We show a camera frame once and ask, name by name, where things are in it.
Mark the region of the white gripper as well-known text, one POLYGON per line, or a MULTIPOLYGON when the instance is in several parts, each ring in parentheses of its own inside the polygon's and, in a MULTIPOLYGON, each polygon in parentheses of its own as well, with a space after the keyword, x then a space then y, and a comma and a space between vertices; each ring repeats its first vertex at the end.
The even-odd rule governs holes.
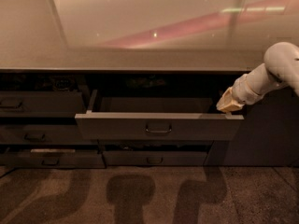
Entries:
POLYGON ((241 110, 244 105, 254 105, 263 99, 248 84, 247 74, 239 77, 233 87, 229 87, 216 104, 216 108, 223 113, 241 110))

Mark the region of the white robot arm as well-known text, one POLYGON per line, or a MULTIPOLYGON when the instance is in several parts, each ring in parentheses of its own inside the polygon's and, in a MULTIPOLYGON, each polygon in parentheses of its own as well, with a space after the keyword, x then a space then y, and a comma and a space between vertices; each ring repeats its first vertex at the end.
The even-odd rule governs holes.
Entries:
POLYGON ((223 113, 254 105, 275 90, 290 86, 299 95, 299 48, 292 43, 279 42, 263 56, 263 63, 239 77, 222 95, 216 107, 223 113))

